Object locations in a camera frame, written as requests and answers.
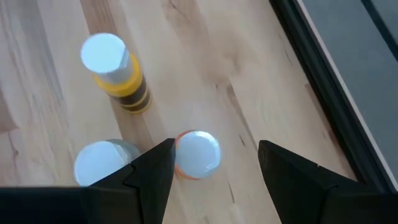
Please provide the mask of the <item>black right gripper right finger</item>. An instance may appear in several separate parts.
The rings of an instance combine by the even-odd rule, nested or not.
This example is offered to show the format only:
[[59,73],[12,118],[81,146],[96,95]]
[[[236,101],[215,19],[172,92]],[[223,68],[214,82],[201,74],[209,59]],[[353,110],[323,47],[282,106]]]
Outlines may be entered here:
[[282,224],[320,224],[331,194],[368,194],[373,189],[326,169],[273,142],[259,141],[262,176]]

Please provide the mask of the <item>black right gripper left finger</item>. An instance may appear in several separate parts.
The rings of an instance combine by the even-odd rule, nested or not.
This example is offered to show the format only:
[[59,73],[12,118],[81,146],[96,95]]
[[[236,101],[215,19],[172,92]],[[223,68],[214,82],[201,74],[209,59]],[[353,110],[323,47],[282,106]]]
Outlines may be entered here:
[[167,138],[93,185],[130,193],[123,198],[132,202],[126,211],[136,223],[162,224],[174,176],[175,151],[175,139]]

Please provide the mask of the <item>grey brown paint bottle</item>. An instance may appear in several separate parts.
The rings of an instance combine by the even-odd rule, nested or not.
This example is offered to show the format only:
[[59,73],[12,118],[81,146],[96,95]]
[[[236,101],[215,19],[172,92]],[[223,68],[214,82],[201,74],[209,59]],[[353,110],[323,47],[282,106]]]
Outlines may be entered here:
[[85,146],[75,159],[75,180],[82,187],[92,185],[140,155],[141,152],[135,145],[121,139],[93,142]]

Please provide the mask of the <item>orange paint bottle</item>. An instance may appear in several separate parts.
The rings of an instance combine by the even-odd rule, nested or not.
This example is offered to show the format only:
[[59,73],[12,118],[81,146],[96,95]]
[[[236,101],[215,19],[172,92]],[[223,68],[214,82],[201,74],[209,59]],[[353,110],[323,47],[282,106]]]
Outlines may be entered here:
[[211,176],[221,165],[219,142],[210,133],[189,130],[175,138],[175,173],[184,179]]

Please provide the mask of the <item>yellow paint bottle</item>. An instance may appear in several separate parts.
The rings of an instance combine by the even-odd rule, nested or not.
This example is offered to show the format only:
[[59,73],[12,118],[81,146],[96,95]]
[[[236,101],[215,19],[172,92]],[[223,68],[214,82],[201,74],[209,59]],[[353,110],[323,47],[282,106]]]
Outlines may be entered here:
[[152,95],[137,58],[111,33],[89,36],[80,50],[83,65],[96,84],[121,108],[139,114],[148,109]]

